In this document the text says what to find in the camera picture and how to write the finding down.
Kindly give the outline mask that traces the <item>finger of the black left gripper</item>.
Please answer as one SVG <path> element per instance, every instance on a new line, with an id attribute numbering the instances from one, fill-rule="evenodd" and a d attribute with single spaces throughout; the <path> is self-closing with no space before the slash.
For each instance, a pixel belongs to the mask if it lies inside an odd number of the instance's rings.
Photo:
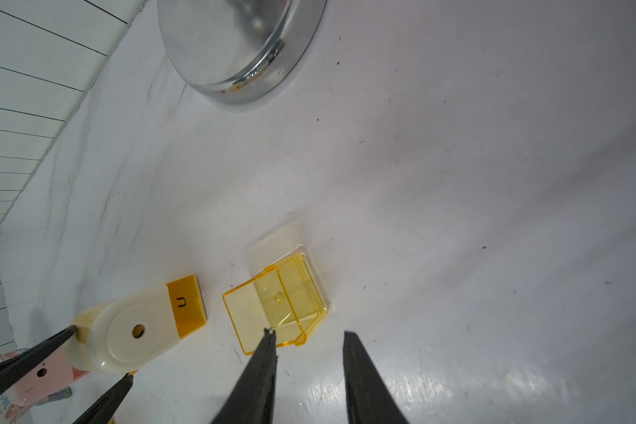
<path id="1" fill-rule="evenodd" d="M 107 390 L 74 424 L 107 424 L 134 385 L 134 376 L 126 374 L 118 383 Z"/>
<path id="2" fill-rule="evenodd" d="M 37 368 L 54 351 L 58 350 L 71 337 L 76 335 L 78 327 L 70 325 L 64 330 L 40 344 L 28 349 L 22 355 L 0 363 L 0 395 L 15 385 L 21 378 Z"/>

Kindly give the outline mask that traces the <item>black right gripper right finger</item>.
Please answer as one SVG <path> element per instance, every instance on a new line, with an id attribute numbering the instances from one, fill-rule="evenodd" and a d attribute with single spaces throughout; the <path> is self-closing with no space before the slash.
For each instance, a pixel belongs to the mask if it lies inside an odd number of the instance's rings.
<path id="1" fill-rule="evenodd" d="M 349 423 L 408 423 L 355 332 L 344 333 L 343 367 Z"/>

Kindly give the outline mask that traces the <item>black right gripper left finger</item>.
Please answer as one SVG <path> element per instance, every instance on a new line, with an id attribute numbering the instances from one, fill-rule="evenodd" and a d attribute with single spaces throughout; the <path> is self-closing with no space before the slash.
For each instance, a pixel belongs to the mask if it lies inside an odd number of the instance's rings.
<path id="1" fill-rule="evenodd" d="M 277 381 L 277 337 L 265 329 L 231 394 L 211 423 L 272 423 Z"/>

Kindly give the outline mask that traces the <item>pink sharpener top row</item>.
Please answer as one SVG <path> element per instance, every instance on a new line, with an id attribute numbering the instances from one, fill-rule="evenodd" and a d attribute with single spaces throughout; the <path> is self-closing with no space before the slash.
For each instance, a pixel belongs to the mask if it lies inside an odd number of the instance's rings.
<path id="1" fill-rule="evenodd" d="M 0 405 L 6 409 L 10 405 L 27 408 L 49 394 L 71 387 L 88 371 L 76 369 L 67 359 L 62 348 L 54 351 L 36 369 L 21 378 L 0 396 Z"/>

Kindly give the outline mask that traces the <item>yellow sharpener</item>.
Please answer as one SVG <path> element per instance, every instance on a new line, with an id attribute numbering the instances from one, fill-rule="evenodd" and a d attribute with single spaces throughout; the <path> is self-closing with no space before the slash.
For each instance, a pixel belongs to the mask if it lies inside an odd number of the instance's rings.
<path id="1" fill-rule="evenodd" d="M 207 323 L 195 275 L 109 301 L 74 321 L 65 345 L 75 369 L 127 374 L 171 350 Z"/>

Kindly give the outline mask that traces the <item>yellow tray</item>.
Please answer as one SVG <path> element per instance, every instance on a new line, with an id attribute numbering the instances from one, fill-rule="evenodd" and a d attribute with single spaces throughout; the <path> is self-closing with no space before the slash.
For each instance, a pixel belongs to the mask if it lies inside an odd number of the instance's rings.
<path id="1" fill-rule="evenodd" d="M 276 346 L 302 346 L 328 314 L 310 261 L 302 250 L 264 268 L 223 295 L 242 353 L 250 356 L 264 334 L 276 334 Z"/>

